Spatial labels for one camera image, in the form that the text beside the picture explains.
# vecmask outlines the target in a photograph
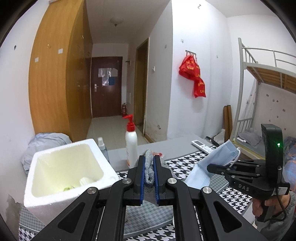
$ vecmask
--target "face mask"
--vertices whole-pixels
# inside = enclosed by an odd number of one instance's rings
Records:
[[[186,180],[184,181],[187,186],[201,189],[203,187],[207,187],[210,184],[210,179],[214,175],[213,173],[209,173],[207,171],[207,166],[209,164],[216,164],[227,166],[231,164],[231,166],[238,160],[240,156],[240,149],[236,149],[230,140],[216,148],[209,155],[207,155],[204,159],[199,161]]]

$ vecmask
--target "wooden wardrobe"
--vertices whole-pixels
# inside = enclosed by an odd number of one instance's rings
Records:
[[[61,132],[83,140],[91,122],[92,39],[86,0],[51,3],[30,59],[29,100],[35,133]]]

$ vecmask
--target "fire extinguisher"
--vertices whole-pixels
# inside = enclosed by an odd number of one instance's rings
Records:
[[[121,115],[122,115],[122,116],[126,116],[126,115],[127,115],[127,111],[126,111],[126,103],[122,104]]]

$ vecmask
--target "gray cloth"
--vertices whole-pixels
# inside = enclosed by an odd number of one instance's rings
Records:
[[[145,188],[144,188],[144,200],[153,203],[157,205],[155,200],[155,189],[154,189],[154,182],[155,182],[155,176],[154,176],[154,166],[153,166],[153,153],[151,149],[147,149],[142,154],[145,156]],[[166,167],[170,169],[170,172],[172,173],[173,178],[177,179],[177,176],[173,173],[171,168],[168,166],[168,164],[161,158],[160,159],[161,166]]]
[[[70,144],[72,141],[63,133],[39,133],[29,142],[28,148],[21,157],[21,163],[28,175],[33,156],[36,152]]]
[[[252,128],[245,129],[245,131],[239,133],[239,137],[252,146],[256,146],[261,141],[261,137],[258,136]]]
[[[291,200],[286,208],[287,217],[284,221],[269,221],[266,223],[261,223],[257,220],[255,221],[255,224],[258,227],[257,229],[260,230],[260,233],[265,238],[267,238],[268,241],[280,241],[292,224],[292,219],[296,205],[296,194],[290,191],[290,195]],[[282,219],[283,217],[284,213],[281,213],[279,216],[277,216],[278,219]]]

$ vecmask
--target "ceiling light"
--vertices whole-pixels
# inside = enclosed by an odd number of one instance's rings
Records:
[[[112,24],[114,24],[115,27],[116,27],[118,24],[123,23],[123,18],[121,18],[121,17],[113,17],[113,18],[110,19],[110,22]]]

